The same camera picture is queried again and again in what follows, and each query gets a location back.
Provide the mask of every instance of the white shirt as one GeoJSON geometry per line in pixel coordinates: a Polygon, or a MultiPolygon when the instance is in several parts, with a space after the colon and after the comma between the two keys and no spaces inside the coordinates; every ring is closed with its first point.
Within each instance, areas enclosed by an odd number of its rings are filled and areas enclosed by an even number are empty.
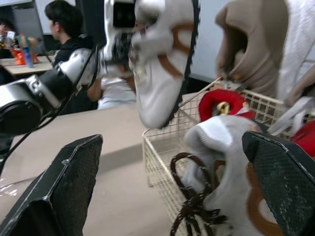
{"type": "Polygon", "coordinates": [[[103,97],[98,101],[98,109],[133,104],[136,95],[123,79],[102,79],[103,97]]]}

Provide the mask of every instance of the desk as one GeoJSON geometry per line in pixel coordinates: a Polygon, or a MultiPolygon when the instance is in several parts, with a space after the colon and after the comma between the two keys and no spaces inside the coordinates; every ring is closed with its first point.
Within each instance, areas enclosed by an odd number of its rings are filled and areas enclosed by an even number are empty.
{"type": "Polygon", "coordinates": [[[28,68],[26,65],[17,65],[15,59],[1,59],[1,64],[14,76],[23,76],[43,73],[52,68],[46,57],[38,57],[40,63],[34,64],[34,68],[28,68]]]}
{"type": "Polygon", "coordinates": [[[148,187],[144,173],[144,130],[134,105],[58,117],[13,152],[0,186],[41,174],[64,145],[102,134],[103,149],[84,235],[169,235],[166,209],[157,191],[148,187]]]}

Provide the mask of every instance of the robotic arm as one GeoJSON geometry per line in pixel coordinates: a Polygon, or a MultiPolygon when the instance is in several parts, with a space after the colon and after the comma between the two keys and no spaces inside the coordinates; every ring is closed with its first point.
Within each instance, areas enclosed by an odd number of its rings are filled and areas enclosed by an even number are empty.
{"type": "Polygon", "coordinates": [[[61,111],[82,86],[92,85],[95,78],[132,75],[128,53],[135,24],[134,4],[106,0],[105,10],[104,47],[97,52],[78,49],[68,61],[40,76],[0,86],[0,133],[21,135],[35,130],[48,116],[61,111]]]}
{"type": "Polygon", "coordinates": [[[115,44],[111,58],[105,57],[109,55],[105,53],[106,47],[97,52],[98,56],[95,53],[90,56],[93,51],[89,49],[78,49],[68,61],[40,76],[32,75],[0,86],[0,133],[21,135],[31,132],[82,86],[90,86],[95,75],[96,78],[130,76],[127,55],[121,54],[130,42],[116,40],[118,44],[115,44]]]}

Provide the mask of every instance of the black foam pad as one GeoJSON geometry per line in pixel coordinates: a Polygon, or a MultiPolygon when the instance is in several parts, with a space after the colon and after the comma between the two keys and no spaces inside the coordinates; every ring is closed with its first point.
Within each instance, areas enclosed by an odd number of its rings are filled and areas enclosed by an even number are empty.
{"type": "Polygon", "coordinates": [[[82,236],[102,143],[94,135],[63,147],[6,216],[0,236],[82,236]]]}
{"type": "Polygon", "coordinates": [[[243,150],[285,236],[315,235],[315,161],[296,143],[246,132],[243,150]]]}

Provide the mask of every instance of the black jacket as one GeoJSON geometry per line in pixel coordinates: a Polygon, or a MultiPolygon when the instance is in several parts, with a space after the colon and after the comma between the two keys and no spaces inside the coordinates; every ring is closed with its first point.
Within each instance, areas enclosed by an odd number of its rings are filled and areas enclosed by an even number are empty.
{"type": "MultiPolygon", "coordinates": [[[[56,55],[54,65],[57,65],[61,61],[69,60],[71,54],[79,48],[92,49],[93,47],[93,40],[89,36],[85,38],[71,38],[61,46],[60,51],[56,55]]],[[[61,115],[96,110],[97,102],[92,102],[88,98],[87,90],[87,88],[82,88],[78,95],[69,101],[68,105],[61,112],[61,115]]]]}
{"type": "Polygon", "coordinates": [[[0,65],[0,86],[6,85],[15,81],[14,77],[9,71],[7,71],[3,66],[0,65]]]}

